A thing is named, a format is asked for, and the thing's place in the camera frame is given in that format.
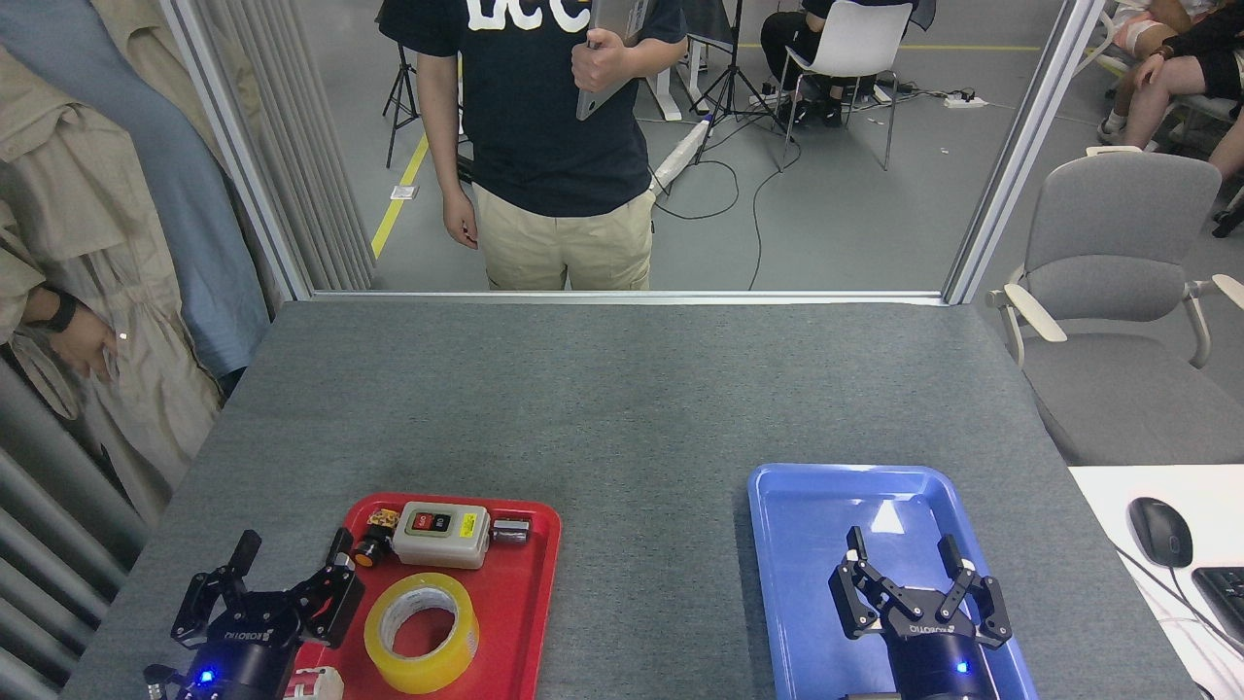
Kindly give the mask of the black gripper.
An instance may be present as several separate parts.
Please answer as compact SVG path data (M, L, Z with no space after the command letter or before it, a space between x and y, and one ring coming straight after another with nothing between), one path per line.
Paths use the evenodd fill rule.
M248 592L244 576L261 542L244 528L225 564L192 577L170 625L173 642L198 647L182 699L282 699L302 643L342 647L364 594L355 536L337 528L323 568L294 588ZM211 620L219 599L225 612Z
M927 615L911 620L899 610L901 586L868 563L862 528L848 528L846 545L843 561L829 579L843 635L853 642L866 634L882 635L899 696L994 698L982 647L1001 648L1013 639L1013 623L996 577L982 576L963 557L955 537L942 535L938 553L950 577L950 591L935 607L935 615L923 606L921 610ZM965 596L977 603L982 615L977 625L959 608Z

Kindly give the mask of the person's hand with watch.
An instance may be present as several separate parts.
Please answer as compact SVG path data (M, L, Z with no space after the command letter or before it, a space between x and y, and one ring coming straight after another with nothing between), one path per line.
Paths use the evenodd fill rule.
M81 377L95 375L102 384L111 384L107 356L117 354L117 334L92 310L77 306L66 329L50 332L49 342L58 359Z

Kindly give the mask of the standing person's right hand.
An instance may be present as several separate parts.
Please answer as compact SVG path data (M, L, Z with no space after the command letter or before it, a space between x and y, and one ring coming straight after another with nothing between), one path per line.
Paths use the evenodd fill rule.
M478 251L478 225L474 206L462 187L442 191L442 218L444 228L454 242Z

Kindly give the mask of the standing person's left hand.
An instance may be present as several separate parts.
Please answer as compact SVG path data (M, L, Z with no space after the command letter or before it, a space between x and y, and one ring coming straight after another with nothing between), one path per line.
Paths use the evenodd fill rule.
M634 80L629 65L629 48L607 29L590 29L586 44L573 46L571 72L573 85L586 92L603 92L610 86Z

